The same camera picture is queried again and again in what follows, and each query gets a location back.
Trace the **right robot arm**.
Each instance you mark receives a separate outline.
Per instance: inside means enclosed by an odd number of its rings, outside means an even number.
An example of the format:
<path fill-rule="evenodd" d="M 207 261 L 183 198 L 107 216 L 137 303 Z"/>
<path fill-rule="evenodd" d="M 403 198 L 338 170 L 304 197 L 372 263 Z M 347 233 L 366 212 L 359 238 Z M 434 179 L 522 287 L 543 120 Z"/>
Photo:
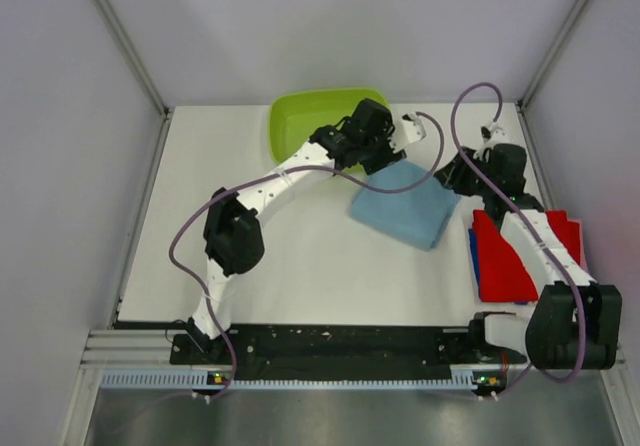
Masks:
<path fill-rule="evenodd" d="M 539 370 L 611 368 L 617 355 L 622 296 L 598 283 L 553 231 L 549 213 L 525 190 L 527 154 L 502 143 L 486 152 L 461 147 L 436 173 L 442 186 L 478 196 L 496 245 L 478 249 L 495 264 L 508 289 L 531 286 L 536 298 L 522 313 L 490 313 L 467 336 L 469 354 L 487 362 L 503 347 L 526 356 Z"/>

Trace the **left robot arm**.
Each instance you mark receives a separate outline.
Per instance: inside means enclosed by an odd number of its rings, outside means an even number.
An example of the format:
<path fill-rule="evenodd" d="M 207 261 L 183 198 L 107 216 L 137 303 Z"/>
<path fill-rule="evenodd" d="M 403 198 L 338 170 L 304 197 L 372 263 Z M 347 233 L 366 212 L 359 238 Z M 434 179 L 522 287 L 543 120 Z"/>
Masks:
<path fill-rule="evenodd" d="M 265 253 L 263 227 L 297 193 L 356 165 L 372 174 L 404 158 L 395 150 L 390 110 L 366 98 L 336 125 L 316 129 L 302 146 L 255 184 L 209 207 L 203 237 L 207 293 L 192 315 L 199 330 L 192 350 L 205 362 L 226 353 L 222 334 L 231 325 L 228 283 L 253 269 Z"/>

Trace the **light blue t shirt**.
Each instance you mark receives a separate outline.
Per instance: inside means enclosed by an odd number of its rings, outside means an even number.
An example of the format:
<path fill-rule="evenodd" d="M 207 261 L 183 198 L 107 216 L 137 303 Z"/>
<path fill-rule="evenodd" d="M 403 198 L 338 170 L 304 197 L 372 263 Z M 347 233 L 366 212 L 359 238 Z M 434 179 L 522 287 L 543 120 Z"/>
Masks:
<path fill-rule="evenodd" d="M 361 189 L 349 215 L 357 222 L 415 248 L 437 246 L 458 203 L 458 196 L 431 177 L 399 194 Z"/>

